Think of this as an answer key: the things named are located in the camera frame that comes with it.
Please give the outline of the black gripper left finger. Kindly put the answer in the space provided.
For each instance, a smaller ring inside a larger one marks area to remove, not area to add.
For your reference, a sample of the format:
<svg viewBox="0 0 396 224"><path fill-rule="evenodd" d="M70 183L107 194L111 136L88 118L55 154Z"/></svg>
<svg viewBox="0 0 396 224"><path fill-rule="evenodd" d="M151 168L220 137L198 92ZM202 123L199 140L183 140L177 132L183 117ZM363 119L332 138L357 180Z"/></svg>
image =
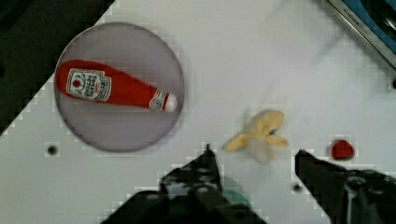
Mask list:
<svg viewBox="0 0 396 224"><path fill-rule="evenodd" d="M216 154L203 154L165 175L157 190L134 194L101 224L267 224L223 192Z"/></svg>

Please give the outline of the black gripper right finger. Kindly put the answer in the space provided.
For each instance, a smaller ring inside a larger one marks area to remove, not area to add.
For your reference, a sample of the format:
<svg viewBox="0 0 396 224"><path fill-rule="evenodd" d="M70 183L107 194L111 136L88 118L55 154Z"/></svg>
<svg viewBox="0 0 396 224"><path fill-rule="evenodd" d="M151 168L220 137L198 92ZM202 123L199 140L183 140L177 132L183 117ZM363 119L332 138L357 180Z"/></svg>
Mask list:
<svg viewBox="0 0 396 224"><path fill-rule="evenodd" d="M332 224L396 224L394 177L347 169L302 149L294 162L295 174Z"/></svg>

